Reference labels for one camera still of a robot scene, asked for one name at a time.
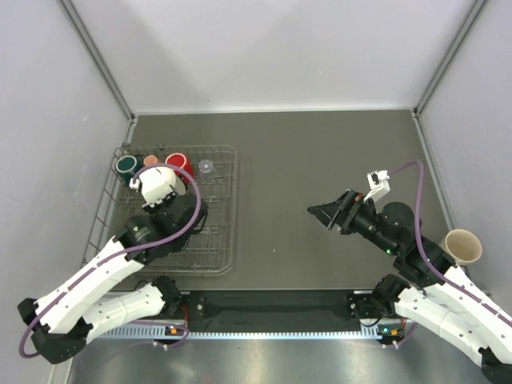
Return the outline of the beige patterned mug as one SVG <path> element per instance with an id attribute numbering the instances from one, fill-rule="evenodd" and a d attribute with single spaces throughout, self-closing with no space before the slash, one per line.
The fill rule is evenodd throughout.
<path id="1" fill-rule="evenodd" d="M 451 230 L 439 245 L 459 266 L 468 266 L 482 256 L 482 244 L 478 237 L 468 230 Z"/>

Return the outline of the clear plastic cup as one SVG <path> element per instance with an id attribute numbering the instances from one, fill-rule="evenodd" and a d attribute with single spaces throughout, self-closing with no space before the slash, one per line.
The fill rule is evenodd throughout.
<path id="1" fill-rule="evenodd" d="M 198 171 L 203 178 L 215 175 L 214 163 L 209 159 L 203 159 L 198 164 Z"/>

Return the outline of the red mug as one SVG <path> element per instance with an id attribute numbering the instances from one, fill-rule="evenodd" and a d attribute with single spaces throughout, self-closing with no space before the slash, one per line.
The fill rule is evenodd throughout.
<path id="1" fill-rule="evenodd" d="M 190 159 L 184 153 L 174 152 L 169 154 L 166 157 L 165 163 L 178 166 L 179 168 L 184 169 L 192 178 L 195 178 L 194 167 Z"/>

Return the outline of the small pink mug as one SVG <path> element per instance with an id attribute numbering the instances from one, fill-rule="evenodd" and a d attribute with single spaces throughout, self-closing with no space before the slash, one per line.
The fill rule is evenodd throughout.
<path id="1" fill-rule="evenodd" d="M 159 163 L 160 163 L 159 158 L 154 154 L 147 155 L 143 159 L 144 166 L 152 166 L 152 165 L 156 165 Z"/>

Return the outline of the dark green mug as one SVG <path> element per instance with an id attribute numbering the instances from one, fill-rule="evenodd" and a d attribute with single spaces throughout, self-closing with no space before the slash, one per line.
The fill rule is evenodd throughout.
<path id="1" fill-rule="evenodd" d="M 140 170 L 141 162 L 139 158 L 133 155 L 125 155 L 120 157 L 115 164 L 115 173 L 120 180 L 129 185 L 132 177 Z"/>

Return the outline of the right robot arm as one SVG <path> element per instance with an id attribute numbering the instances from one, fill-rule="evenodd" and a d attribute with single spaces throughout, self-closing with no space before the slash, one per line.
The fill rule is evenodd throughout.
<path id="1" fill-rule="evenodd" d="M 414 232 L 408 205 L 391 202 L 377 210 L 373 200 L 347 190 L 307 211 L 326 229 L 359 234 L 394 257 L 398 274 L 382 278 L 372 292 L 378 314 L 427 328 L 463 352 L 488 382 L 511 381 L 511 316 L 443 248 Z"/>

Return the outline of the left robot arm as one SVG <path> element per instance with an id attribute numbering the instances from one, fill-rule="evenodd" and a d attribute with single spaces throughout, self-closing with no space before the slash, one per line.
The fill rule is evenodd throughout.
<path id="1" fill-rule="evenodd" d="M 185 194 L 153 214 L 130 218 L 59 288 L 18 304 L 27 326 L 19 354 L 23 358 L 42 356 L 59 364 L 114 328 L 147 317 L 175 316 L 180 311 L 181 293 L 167 276 L 116 298 L 104 299 L 104 295 L 153 261 L 181 251 L 190 236 L 201 232 L 207 216 L 204 200 Z"/>

